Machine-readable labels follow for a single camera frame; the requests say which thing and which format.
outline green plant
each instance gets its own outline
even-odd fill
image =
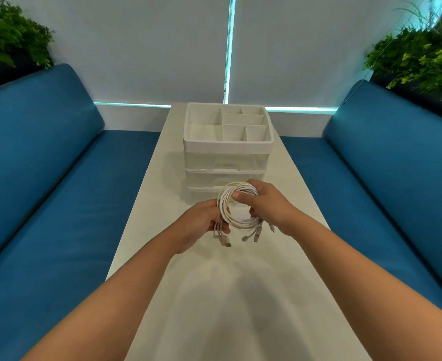
[[[47,46],[53,40],[53,31],[22,15],[19,6],[0,0],[0,63],[14,66],[12,52],[25,50],[38,66],[52,66]]]
[[[376,43],[366,56],[365,69],[393,75],[387,88],[417,82],[422,92],[442,93],[442,14],[433,11],[423,17],[419,9],[410,12],[420,19],[421,27],[404,27]]]

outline plastic drawer organizer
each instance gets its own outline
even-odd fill
[[[189,103],[184,165],[191,201],[217,197],[230,182],[262,179],[273,144],[263,106]]]

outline white table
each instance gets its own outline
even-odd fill
[[[182,131],[186,104],[172,106],[108,277],[188,208]],[[265,180],[326,225],[276,134]],[[127,360],[366,360],[330,292],[298,244],[278,230],[259,243],[211,234],[171,261]]]

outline seat cushion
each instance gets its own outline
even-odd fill
[[[66,64],[0,87],[0,248],[103,127]]]
[[[442,286],[326,141],[282,140],[331,230],[442,309]]]
[[[0,254],[0,360],[106,278],[159,133],[105,131]]]
[[[366,81],[326,137],[442,279],[442,118]]]

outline hand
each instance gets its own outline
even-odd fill
[[[166,230],[176,238],[177,253],[183,253],[193,246],[205,233],[214,230],[214,224],[221,222],[217,199],[207,200],[191,206]],[[222,231],[231,232],[229,225],[222,224]]]
[[[242,204],[251,206],[249,213],[252,217],[261,217],[269,224],[279,228],[281,232],[290,235],[290,224],[295,220],[299,210],[273,185],[258,180],[248,180],[259,196],[235,192],[232,198]]]

